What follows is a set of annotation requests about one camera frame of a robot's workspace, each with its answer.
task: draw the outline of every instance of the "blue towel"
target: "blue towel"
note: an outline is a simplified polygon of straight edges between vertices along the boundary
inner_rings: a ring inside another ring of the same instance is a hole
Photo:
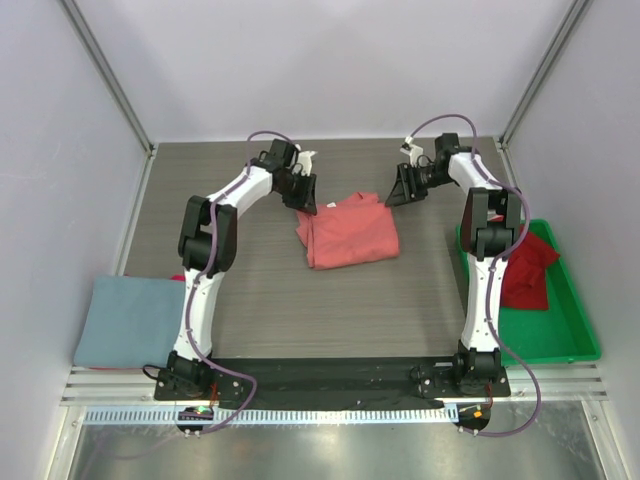
[[[81,367],[165,366],[180,331],[184,283],[101,276],[73,362]]]

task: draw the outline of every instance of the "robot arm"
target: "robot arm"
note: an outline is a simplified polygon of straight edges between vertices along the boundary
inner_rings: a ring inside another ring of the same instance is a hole
[[[493,326],[498,331],[507,259],[496,263],[488,297],[490,268],[495,257],[513,245],[520,234],[521,204],[514,194],[498,186],[480,155],[476,154],[472,161],[471,149],[460,146],[457,134],[443,134],[435,140],[435,146],[435,160],[422,166],[422,148],[414,145],[411,137],[405,139],[401,152],[409,156],[409,163],[398,165],[396,183],[386,204],[398,206],[423,200],[431,188],[452,182],[467,195],[460,240],[469,261],[469,297],[466,323],[451,370],[457,385],[486,385],[498,380],[502,368],[500,348],[487,323],[486,303],[488,300]]]
[[[205,270],[211,253],[211,234],[203,226],[216,221],[218,247],[212,271],[200,278],[190,311],[192,335],[199,350],[211,353],[211,326],[218,290],[236,255],[239,218],[260,198],[276,191],[285,206],[316,213],[315,174],[311,173],[311,157],[315,152],[299,152],[283,140],[274,140],[269,152],[254,159],[251,168],[227,187],[207,197],[191,197],[187,203],[178,251],[185,269],[185,302],[180,332],[170,357],[187,361],[198,360],[186,334],[187,299],[194,280]],[[216,218],[211,218],[211,202],[221,198],[216,206]]]

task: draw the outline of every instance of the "red towel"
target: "red towel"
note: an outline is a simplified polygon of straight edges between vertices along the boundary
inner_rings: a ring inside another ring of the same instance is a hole
[[[558,252],[528,232],[509,258],[500,304],[520,310],[549,310],[545,270],[558,258]]]
[[[349,198],[319,205],[313,216],[298,213],[296,229],[307,247],[309,266],[316,270],[375,262],[400,254],[391,210],[376,193],[356,192]]]

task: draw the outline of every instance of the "purple cable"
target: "purple cable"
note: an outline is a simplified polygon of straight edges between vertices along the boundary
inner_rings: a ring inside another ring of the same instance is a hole
[[[249,135],[247,137],[247,153],[249,150],[249,143],[251,142],[251,140],[253,140],[255,137],[257,137],[258,135],[273,135],[276,137],[280,137],[284,140],[286,140],[289,143],[293,143],[293,141],[287,137],[286,135],[283,135],[281,133],[272,131],[272,130],[259,130],[257,132],[253,132],[251,135]],[[240,415],[240,413],[245,410],[247,408],[247,406],[249,405],[249,403],[251,403],[251,401],[253,400],[253,397],[256,394],[256,390],[258,388],[258,381],[252,377],[251,375],[246,375],[244,373],[240,373],[240,372],[235,372],[233,370],[229,370],[228,368],[223,367],[222,365],[218,365],[215,362],[212,362],[211,360],[209,360],[198,348],[198,344],[196,343],[195,339],[193,338],[192,335],[192,329],[191,329],[191,306],[193,304],[193,298],[195,297],[195,293],[196,290],[198,288],[198,285],[200,284],[200,278],[203,275],[206,275],[208,272],[211,271],[211,269],[213,268],[213,264],[215,262],[215,258],[216,258],[216,252],[218,249],[218,236],[217,236],[217,223],[216,223],[216,205],[218,204],[218,202],[225,197],[226,195],[230,194],[231,192],[235,191],[236,189],[238,189],[242,184],[244,184],[247,179],[249,178],[249,173],[251,172],[251,157],[249,155],[247,155],[247,164],[246,164],[246,173],[242,176],[242,178],[240,180],[238,180],[236,183],[234,183],[233,185],[231,185],[227,190],[225,190],[224,192],[222,192],[220,195],[218,195],[214,200],[211,201],[211,253],[209,254],[209,259],[207,260],[207,265],[205,266],[204,270],[202,270],[199,274],[196,275],[196,278],[194,279],[193,282],[193,288],[191,289],[191,292],[189,292],[189,297],[187,298],[187,306],[185,308],[185,327],[186,327],[186,333],[187,333],[187,338],[189,340],[189,343],[191,344],[191,348],[193,348],[193,351],[196,352],[196,355],[198,355],[198,357],[200,358],[200,360],[202,360],[204,363],[206,363],[211,369],[214,370],[218,370],[220,372],[223,372],[227,375],[231,375],[237,378],[241,378],[243,380],[247,380],[249,382],[251,382],[251,391],[249,392],[249,395],[247,396],[247,398],[245,399],[245,401],[242,403],[242,405],[240,405],[240,407],[233,412],[231,415],[229,415],[229,417],[227,417],[226,419],[224,419],[222,422],[213,425],[211,427],[208,428],[203,428],[200,433],[201,434],[207,434],[207,433],[213,433],[213,432],[217,432],[218,430],[221,430],[222,428],[226,427],[231,421],[233,421],[238,415]],[[213,415],[199,415],[199,417],[213,417]],[[149,455],[150,453],[153,453],[154,451],[156,451],[158,448],[160,448],[161,446],[165,445],[166,443],[169,443],[171,441],[173,441],[176,438],[182,437],[181,434],[175,434],[175,435],[170,435],[162,440],[160,440],[158,443],[156,443],[155,445],[152,445],[151,447],[149,447],[148,449],[144,450],[141,453],[137,453],[135,455],[115,455],[115,454],[111,454],[109,453],[108,455],[115,459],[115,460],[136,460],[138,458],[142,458],[146,455]],[[89,470],[91,469],[91,466],[93,465],[93,462],[95,461],[98,453],[100,453],[103,448],[104,448],[104,442],[105,442],[106,438],[103,436],[101,438],[99,438],[96,442],[96,447],[94,448],[93,452],[91,453],[91,455],[89,456],[89,459],[87,460],[87,463],[85,465],[85,467],[82,469],[82,474],[80,475],[80,479],[81,480],[85,480],[87,478],[87,475],[89,474]]]
[[[505,345],[505,343],[500,338],[500,335],[498,335],[498,332],[496,331],[495,327],[493,326],[493,318],[491,316],[491,289],[493,287],[493,280],[494,280],[496,265],[498,264],[498,261],[500,261],[502,258],[505,258],[511,255],[522,244],[527,233],[529,232],[529,224],[531,222],[531,211],[529,209],[529,204],[527,203],[526,199],[517,188],[498,182],[497,180],[493,180],[492,178],[489,177],[489,175],[487,175],[484,169],[481,168],[478,162],[476,161],[478,131],[476,130],[476,126],[473,124],[473,122],[469,117],[460,115],[459,113],[449,113],[445,115],[438,115],[437,117],[434,117],[422,123],[418,128],[416,128],[411,133],[411,137],[414,137],[418,132],[420,132],[420,130],[422,130],[427,125],[445,118],[459,118],[469,124],[469,126],[471,127],[471,132],[473,133],[473,140],[471,142],[471,162],[473,163],[473,166],[475,167],[476,171],[480,174],[480,176],[484,180],[486,180],[490,184],[500,188],[504,188],[505,190],[517,196],[520,202],[522,203],[522,208],[524,210],[524,226],[522,227],[522,232],[520,233],[520,236],[511,247],[509,247],[504,252],[497,255],[491,262],[491,265],[489,266],[489,281],[487,283],[487,296],[485,298],[485,315],[487,317],[487,325],[489,326],[489,331],[491,332],[491,335],[493,336],[496,343],[500,346],[502,350],[504,350],[509,355],[511,355],[511,357],[516,362],[522,365],[522,368],[524,368],[526,372],[529,374],[529,376],[531,377],[533,386],[536,389],[536,407],[533,410],[531,417],[529,417],[529,419],[525,423],[523,423],[518,428],[514,428],[513,430],[509,430],[507,432],[477,432],[477,431],[471,430],[470,428],[463,427],[463,430],[465,432],[471,433],[473,435],[479,435],[481,437],[492,437],[492,438],[509,437],[511,435],[515,435],[517,433],[522,432],[527,427],[529,427],[533,422],[536,421],[536,418],[538,418],[538,415],[540,414],[540,409],[542,408],[542,392],[540,391],[540,384],[538,383],[538,379],[533,373],[533,370],[531,370],[531,367],[529,367],[527,362],[525,362],[522,358],[520,358],[520,356],[518,356],[513,350],[511,350],[507,345]]]
[[[257,137],[258,135],[274,135],[274,136],[277,136],[277,137],[285,139],[289,143],[293,143],[293,141],[291,139],[289,139],[289,137],[287,137],[285,135],[282,135],[281,133],[274,132],[272,130],[259,130],[257,132],[252,133],[251,135],[249,135],[247,137],[247,149],[248,149],[249,142],[251,142],[251,140],[253,138]],[[216,425],[213,425],[211,427],[203,428],[200,431],[200,433],[203,434],[203,435],[207,434],[207,433],[217,432],[218,430],[224,428],[231,421],[233,421],[251,403],[251,400],[253,400],[253,397],[255,396],[256,390],[258,388],[257,380],[254,377],[252,377],[251,375],[246,375],[244,373],[236,372],[234,370],[229,370],[228,368],[225,368],[222,365],[219,365],[219,364],[211,361],[210,359],[208,359],[200,351],[200,349],[198,348],[198,344],[196,343],[195,339],[193,338],[193,334],[192,334],[192,330],[191,330],[191,306],[193,304],[193,299],[195,297],[198,285],[200,285],[200,278],[203,275],[206,275],[211,271],[211,269],[213,268],[213,264],[215,262],[216,252],[218,251],[218,227],[217,227],[217,223],[216,223],[216,206],[218,205],[218,202],[220,200],[222,200],[222,198],[224,198],[225,196],[229,195],[230,193],[232,193],[235,190],[237,190],[238,188],[240,188],[240,186],[242,186],[248,180],[249,173],[251,172],[251,159],[250,158],[247,160],[246,168],[247,168],[247,171],[242,176],[242,178],[240,178],[240,180],[238,180],[236,183],[231,185],[227,190],[222,192],[215,199],[211,200],[211,208],[210,208],[210,212],[211,212],[211,253],[209,254],[209,259],[207,260],[207,265],[204,267],[204,270],[202,270],[200,273],[198,273],[196,275],[196,278],[193,280],[193,288],[191,289],[191,292],[189,292],[189,297],[187,298],[187,306],[185,308],[185,326],[186,326],[187,338],[189,340],[189,343],[191,344],[191,348],[193,348],[193,351],[196,352],[196,355],[198,355],[200,360],[202,360],[204,363],[206,363],[212,370],[218,370],[218,371],[220,371],[222,373],[225,373],[227,375],[231,375],[233,377],[241,378],[243,380],[247,380],[247,381],[251,382],[251,391],[249,392],[249,395],[247,395],[247,398],[245,399],[245,401],[242,402],[242,405],[240,405],[240,407],[238,407],[238,409],[235,412],[233,412],[231,415],[229,415],[227,418],[225,418],[222,422],[220,422],[220,423],[218,423]]]

